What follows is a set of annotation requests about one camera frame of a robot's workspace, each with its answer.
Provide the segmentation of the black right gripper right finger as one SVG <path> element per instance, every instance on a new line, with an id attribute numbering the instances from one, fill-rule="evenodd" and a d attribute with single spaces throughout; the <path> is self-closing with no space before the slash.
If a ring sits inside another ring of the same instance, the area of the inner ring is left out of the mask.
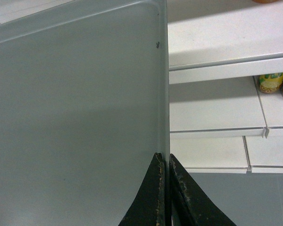
<path id="1" fill-rule="evenodd" d="M 175 226 L 234 226 L 205 194 L 178 159 L 170 154 L 170 183 Z"/>

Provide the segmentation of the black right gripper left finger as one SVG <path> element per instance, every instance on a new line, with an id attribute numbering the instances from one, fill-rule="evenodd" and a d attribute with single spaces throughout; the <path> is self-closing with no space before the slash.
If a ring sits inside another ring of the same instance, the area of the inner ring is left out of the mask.
<path id="1" fill-rule="evenodd" d="M 165 162 L 154 153 L 138 193 L 119 223 L 121 226 L 164 226 Z"/>

